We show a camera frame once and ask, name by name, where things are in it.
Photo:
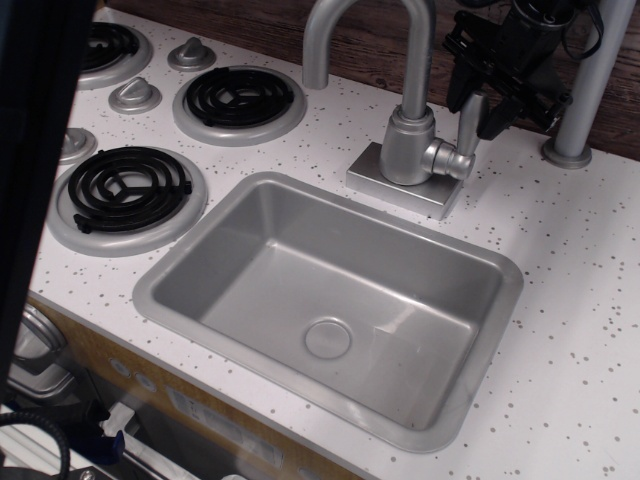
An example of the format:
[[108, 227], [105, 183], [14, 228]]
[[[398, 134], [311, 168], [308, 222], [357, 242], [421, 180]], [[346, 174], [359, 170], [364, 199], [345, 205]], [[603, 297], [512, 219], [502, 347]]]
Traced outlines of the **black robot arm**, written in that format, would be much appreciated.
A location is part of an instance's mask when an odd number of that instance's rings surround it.
[[488, 86], [500, 102], [480, 121], [477, 134], [492, 140], [516, 120], [530, 119], [542, 130], [554, 126], [572, 103], [553, 64], [575, 20], [576, 1], [513, 1], [498, 24], [470, 11], [455, 14], [444, 48], [454, 56], [446, 104], [460, 111], [471, 94]]

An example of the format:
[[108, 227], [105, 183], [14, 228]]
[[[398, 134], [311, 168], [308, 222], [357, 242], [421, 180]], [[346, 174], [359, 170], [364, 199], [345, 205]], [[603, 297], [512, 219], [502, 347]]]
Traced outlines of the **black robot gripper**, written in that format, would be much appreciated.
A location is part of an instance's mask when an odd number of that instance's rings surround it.
[[470, 11], [454, 16], [444, 48], [454, 56], [446, 105], [459, 112], [476, 90], [489, 86], [500, 102], [480, 124], [480, 139], [495, 139], [517, 119], [542, 131], [555, 125], [572, 101], [553, 65], [571, 9], [511, 9], [498, 24]]

